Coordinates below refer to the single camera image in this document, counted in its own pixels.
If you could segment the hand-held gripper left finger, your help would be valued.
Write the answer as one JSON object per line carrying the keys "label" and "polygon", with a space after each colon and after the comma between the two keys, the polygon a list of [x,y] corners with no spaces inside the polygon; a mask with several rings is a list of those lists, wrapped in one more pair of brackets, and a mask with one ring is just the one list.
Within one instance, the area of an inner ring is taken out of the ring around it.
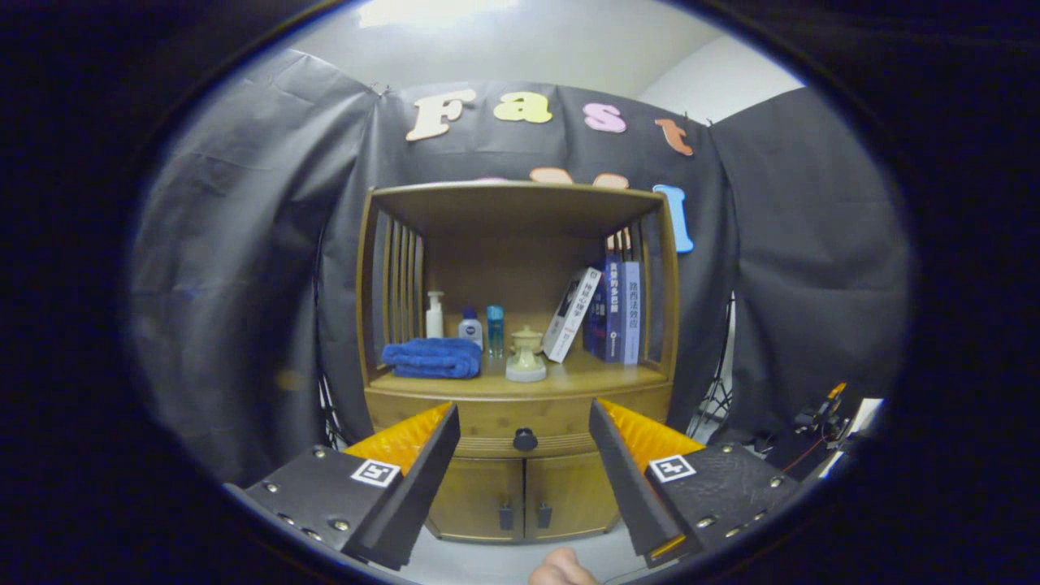
{"label": "hand-held gripper left finger", "polygon": [[460,437],[457,405],[445,402],[347,449],[305,448],[252,485],[224,490],[319,556],[399,570]]}

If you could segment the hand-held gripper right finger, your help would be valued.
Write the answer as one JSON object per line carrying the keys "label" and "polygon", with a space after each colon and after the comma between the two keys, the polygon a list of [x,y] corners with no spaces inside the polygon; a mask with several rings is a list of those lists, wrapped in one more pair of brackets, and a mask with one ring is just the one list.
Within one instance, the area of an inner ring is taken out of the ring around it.
{"label": "hand-held gripper right finger", "polygon": [[650,569],[728,544],[768,522],[801,483],[744,447],[705,447],[603,399],[588,411],[614,500]]}

